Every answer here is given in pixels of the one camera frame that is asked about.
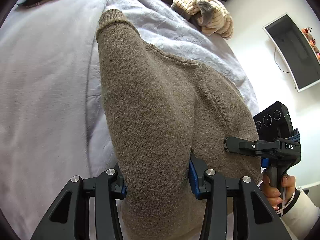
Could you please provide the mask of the white sleeve right forearm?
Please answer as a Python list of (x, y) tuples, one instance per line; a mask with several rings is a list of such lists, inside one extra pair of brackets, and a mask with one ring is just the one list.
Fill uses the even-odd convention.
[(319, 207), (302, 190), (295, 190), (281, 220), (292, 239), (319, 239)]

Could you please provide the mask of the person right hand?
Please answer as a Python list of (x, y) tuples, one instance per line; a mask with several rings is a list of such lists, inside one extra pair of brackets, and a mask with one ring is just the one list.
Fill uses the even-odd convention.
[(271, 204), (273, 209), (277, 211), (278, 205), (282, 202), (289, 201), (296, 190), (296, 178), (295, 176), (285, 175), (281, 180), (281, 186), (286, 190), (285, 200), (280, 196), (280, 191), (276, 187), (270, 186), (270, 179), (266, 172), (263, 172), (263, 182), (260, 184), (260, 189)]

